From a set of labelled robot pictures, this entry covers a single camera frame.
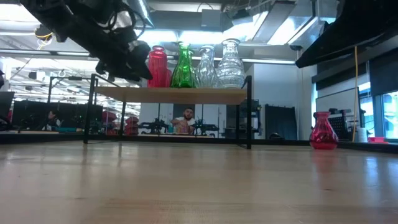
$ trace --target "wooden shelf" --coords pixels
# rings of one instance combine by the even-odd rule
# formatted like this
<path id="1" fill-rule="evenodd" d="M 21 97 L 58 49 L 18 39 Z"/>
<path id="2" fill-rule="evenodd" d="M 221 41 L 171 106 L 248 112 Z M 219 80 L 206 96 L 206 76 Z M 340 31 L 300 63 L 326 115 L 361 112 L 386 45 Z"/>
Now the wooden shelf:
<path id="1" fill-rule="evenodd" d="M 246 99 L 240 89 L 96 87 L 95 92 L 135 103 L 239 105 Z"/>

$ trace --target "ceiling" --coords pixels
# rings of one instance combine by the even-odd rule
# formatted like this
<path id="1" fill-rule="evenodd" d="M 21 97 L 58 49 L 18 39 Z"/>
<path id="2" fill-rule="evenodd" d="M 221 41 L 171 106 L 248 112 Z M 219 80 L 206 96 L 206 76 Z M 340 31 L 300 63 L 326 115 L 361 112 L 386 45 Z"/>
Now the ceiling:
<path id="1" fill-rule="evenodd" d="M 295 60 L 297 53 L 290 49 L 289 45 L 279 45 L 280 41 L 284 41 L 287 36 L 292 36 L 300 30 L 310 18 L 313 17 L 313 4 L 311 0 L 291 0 L 297 1 L 297 4 L 290 12 L 288 18 L 281 22 L 281 25 L 276 30 L 275 34 L 268 42 L 261 42 L 251 40 L 262 24 L 262 20 L 267 17 L 262 14 L 253 15 L 253 22 L 247 22 L 234 26 L 224 32 L 201 32 L 193 24 L 197 21 L 189 21 L 182 19 L 182 16 L 188 15 L 190 17 L 197 17 L 201 19 L 202 9 L 222 9 L 224 11 L 233 11 L 236 8 L 245 8 L 248 6 L 255 6 L 260 1 L 246 1 L 246 0 L 207 0 L 207 3 L 200 3 L 199 0 L 183 0 L 183 1 L 166 1 L 166 0 L 148 0 L 147 3 L 151 9 L 151 16 L 153 16 L 153 23 L 156 29 L 148 29 L 141 39 L 148 42 L 149 45 L 163 45 L 168 55 L 177 55 L 178 47 L 173 43 L 177 40 L 184 40 L 192 43 L 192 49 L 195 51 L 194 56 L 199 56 L 198 49 L 204 44 L 211 44 L 215 46 L 215 57 L 222 57 L 223 48 L 220 42 L 223 39 L 234 37 L 241 40 L 241 45 L 238 48 L 239 56 L 241 58 L 256 58 L 256 59 L 273 59 L 273 60 Z M 322 28 L 324 20 L 329 22 L 334 21 L 337 8 L 337 0 L 318 0 L 315 5 L 316 22 L 311 24 L 308 29 L 295 40 L 293 45 L 301 45 L 303 48 L 310 46 L 318 37 L 319 31 Z M 168 15 L 163 19 L 156 19 L 156 13 L 164 13 Z M 32 35 L 34 29 L 39 25 L 35 17 L 30 15 L 22 6 L 12 4 L 0 4 L 0 49 L 22 49 L 22 50 L 36 50 L 40 42 Z M 180 26 L 181 29 L 174 29 L 175 26 Z M 57 52 L 86 52 L 74 41 L 68 39 L 65 43 L 58 43 L 52 41 L 49 45 L 43 46 L 41 50 L 51 50 Z M 90 77 L 91 73 L 95 73 L 95 65 L 97 61 L 92 60 L 66 60 L 60 58 L 32 58 L 26 55 L 13 55 L 12 57 L 4 56 L 1 58 L 3 62 L 8 64 L 11 69 L 11 88 L 21 94 L 21 99 L 26 98 L 30 94 L 32 99 L 47 101 L 49 76 L 58 76 L 61 71 L 66 72 L 67 76 L 82 76 Z M 173 68 L 176 61 L 169 61 L 169 67 Z M 17 68 L 24 67 L 23 70 L 18 71 Z M 39 73 L 44 72 L 43 79 L 32 80 L 28 77 L 29 72 Z M 115 83 L 121 86 L 137 86 L 137 83 L 129 83 L 122 79 L 116 79 Z M 33 90 L 26 90 L 29 85 Z M 87 81 L 70 81 L 62 80 L 53 89 L 52 94 L 55 95 L 54 100 L 83 103 L 86 101 L 88 95 L 89 83 Z M 109 83 L 100 80 L 99 85 L 109 85 Z M 68 91 L 67 86 L 78 86 L 81 91 L 75 93 Z M 100 97 L 101 104 L 111 104 L 114 109 L 121 108 L 121 103 L 116 101 L 109 101 L 105 97 Z M 137 114 L 140 109 L 139 104 L 128 105 L 128 112 Z"/>

